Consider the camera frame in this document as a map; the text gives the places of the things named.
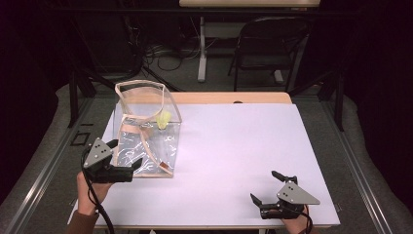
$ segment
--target white table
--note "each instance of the white table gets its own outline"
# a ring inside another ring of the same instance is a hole
[[[188,8],[316,8],[319,6],[319,0],[179,0],[179,6]],[[204,17],[201,17],[201,55],[200,66],[198,70],[199,82],[204,82],[206,80],[206,37],[238,37],[243,25],[243,23],[236,22],[212,22],[207,25]]]
[[[285,93],[172,93],[182,115],[173,178],[114,184],[103,202],[115,228],[267,229],[249,193],[276,203],[275,170],[320,200],[316,226],[338,225],[300,114]],[[243,104],[232,104],[240,100]],[[102,137],[113,138],[109,120]],[[103,218],[97,228],[106,227]]]

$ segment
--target sleeve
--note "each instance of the sleeve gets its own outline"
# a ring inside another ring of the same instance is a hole
[[[75,211],[65,234],[92,234],[98,218],[99,214],[85,215]]]

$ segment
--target small yellow object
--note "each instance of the small yellow object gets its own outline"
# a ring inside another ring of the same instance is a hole
[[[170,112],[163,110],[157,117],[156,123],[158,124],[158,128],[160,130],[164,130],[167,127],[167,124],[170,120]]]

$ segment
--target office chair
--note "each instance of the office chair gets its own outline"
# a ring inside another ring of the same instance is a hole
[[[300,42],[310,33],[311,24],[301,18],[259,18],[241,30],[228,75],[235,64],[234,92],[240,70],[288,70],[287,92]]]

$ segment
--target clear container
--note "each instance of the clear container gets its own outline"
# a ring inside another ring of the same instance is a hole
[[[142,159],[134,177],[173,176],[182,119],[164,84],[134,80],[115,86],[119,95],[113,138],[119,140],[113,165],[130,167]]]

